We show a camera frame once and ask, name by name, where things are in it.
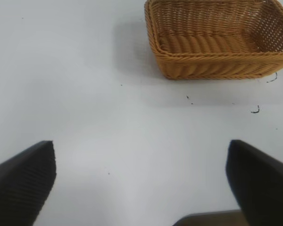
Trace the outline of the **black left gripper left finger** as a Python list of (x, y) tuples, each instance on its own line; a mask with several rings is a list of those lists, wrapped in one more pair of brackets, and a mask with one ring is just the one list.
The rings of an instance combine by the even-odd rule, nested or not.
[(0, 164), (0, 226), (32, 226), (56, 179), (52, 141), (41, 141)]

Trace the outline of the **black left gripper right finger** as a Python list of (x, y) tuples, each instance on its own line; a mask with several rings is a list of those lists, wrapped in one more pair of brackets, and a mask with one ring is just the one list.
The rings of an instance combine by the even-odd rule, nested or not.
[(241, 140), (228, 147), (226, 176), (251, 226), (283, 226), (283, 163)]

